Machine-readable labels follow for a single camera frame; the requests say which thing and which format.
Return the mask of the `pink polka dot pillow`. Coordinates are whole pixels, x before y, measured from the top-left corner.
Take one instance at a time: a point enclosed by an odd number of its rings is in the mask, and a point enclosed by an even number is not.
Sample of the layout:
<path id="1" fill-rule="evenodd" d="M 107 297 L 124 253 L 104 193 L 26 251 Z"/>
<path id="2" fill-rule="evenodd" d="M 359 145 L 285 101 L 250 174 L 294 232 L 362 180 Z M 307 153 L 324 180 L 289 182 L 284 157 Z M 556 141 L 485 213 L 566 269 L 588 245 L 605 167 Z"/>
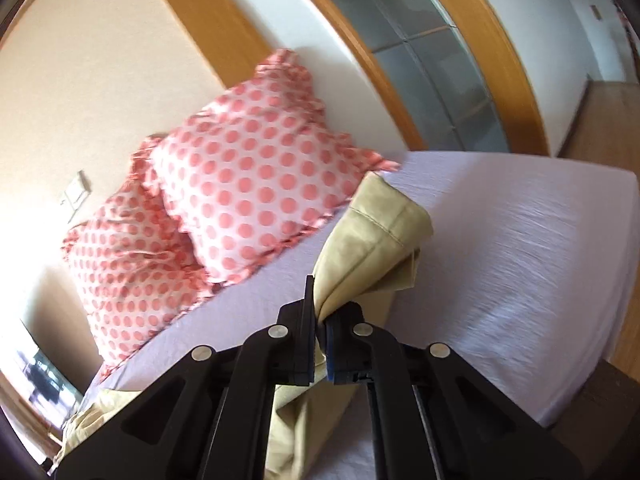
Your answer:
<path id="1" fill-rule="evenodd" d="M 161 140 L 142 143 L 122 186 L 64 238 L 63 257 L 103 359 L 101 379 L 213 297 L 190 238 L 169 217 L 160 192 L 145 186 Z"/>
<path id="2" fill-rule="evenodd" d="M 145 187 L 212 286 L 246 280 L 324 226 L 368 172 L 398 167 L 328 128 L 309 70 L 286 49 L 172 130 L 148 164 Z"/>

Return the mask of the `wooden door frame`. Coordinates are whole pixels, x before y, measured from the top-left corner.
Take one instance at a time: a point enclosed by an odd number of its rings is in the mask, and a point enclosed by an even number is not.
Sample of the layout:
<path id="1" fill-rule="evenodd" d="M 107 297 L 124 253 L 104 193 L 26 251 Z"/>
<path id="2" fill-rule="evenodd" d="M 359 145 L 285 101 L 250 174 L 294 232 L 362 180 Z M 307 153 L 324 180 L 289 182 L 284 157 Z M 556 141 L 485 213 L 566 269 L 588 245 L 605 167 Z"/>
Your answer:
<path id="1" fill-rule="evenodd" d="M 271 47 L 234 0 L 166 0 L 225 87 L 254 74 Z"/>

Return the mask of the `wooden glass panel door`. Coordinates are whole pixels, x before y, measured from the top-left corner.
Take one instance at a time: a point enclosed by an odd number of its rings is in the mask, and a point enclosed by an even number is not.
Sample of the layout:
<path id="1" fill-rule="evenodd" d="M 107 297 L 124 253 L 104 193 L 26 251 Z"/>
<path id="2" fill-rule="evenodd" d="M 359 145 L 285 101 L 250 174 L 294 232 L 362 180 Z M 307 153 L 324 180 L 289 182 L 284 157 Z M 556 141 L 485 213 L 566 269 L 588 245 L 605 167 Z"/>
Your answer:
<path id="1" fill-rule="evenodd" d="M 487 0 L 310 0 L 408 148 L 550 153 L 524 65 Z"/>

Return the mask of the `beige khaki pants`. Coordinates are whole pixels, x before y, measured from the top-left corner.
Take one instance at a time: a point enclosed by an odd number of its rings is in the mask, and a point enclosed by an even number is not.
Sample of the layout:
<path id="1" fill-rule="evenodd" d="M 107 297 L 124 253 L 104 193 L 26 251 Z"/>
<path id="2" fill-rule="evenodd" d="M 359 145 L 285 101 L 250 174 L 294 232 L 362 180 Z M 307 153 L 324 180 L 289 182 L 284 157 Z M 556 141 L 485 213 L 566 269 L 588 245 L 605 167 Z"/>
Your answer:
<path id="1" fill-rule="evenodd" d="M 377 174 L 368 174 L 314 264 L 312 299 L 317 321 L 354 300 L 367 321 L 385 322 L 396 292 L 413 286 L 420 246 L 432 233 L 431 218 L 422 206 Z M 98 390 L 73 419 L 64 437 L 61 463 L 68 465 L 82 442 L 197 344 L 222 350 L 243 341 L 250 332 L 233 327 L 232 316 L 254 313 L 262 300 L 274 306 L 291 297 L 293 278 L 290 266 L 281 274 L 268 266 L 254 284 L 245 283 L 225 294 L 218 309 L 198 309 L 193 320 L 184 318 L 163 332 L 149 350 L 126 364 L 129 385 Z M 331 391 L 326 356 L 320 348 L 312 356 L 314 382 L 310 386 L 276 389 L 266 458 L 268 479 L 304 478 L 355 394 L 353 386 L 343 392 Z"/>

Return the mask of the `lavender bed sheet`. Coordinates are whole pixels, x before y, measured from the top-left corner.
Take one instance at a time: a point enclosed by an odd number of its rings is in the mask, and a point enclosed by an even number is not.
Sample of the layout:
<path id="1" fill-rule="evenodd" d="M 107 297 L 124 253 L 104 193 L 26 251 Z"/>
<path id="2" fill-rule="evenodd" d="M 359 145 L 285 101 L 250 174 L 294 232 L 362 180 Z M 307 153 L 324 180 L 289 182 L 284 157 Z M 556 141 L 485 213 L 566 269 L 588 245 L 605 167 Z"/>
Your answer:
<path id="1" fill-rule="evenodd" d="M 387 329 L 404 344 L 444 342 L 541 425 L 550 425 L 616 345 L 639 259 L 639 187 L 612 167 L 535 156 L 411 152 L 385 180 L 420 204 L 434 235 Z M 142 390 L 198 344 L 235 347 L 299 300 L 342 215 L 256 274 L 180 318 L 103 388 Z M 307 479 L 374 479 L 359 391 Z"/>

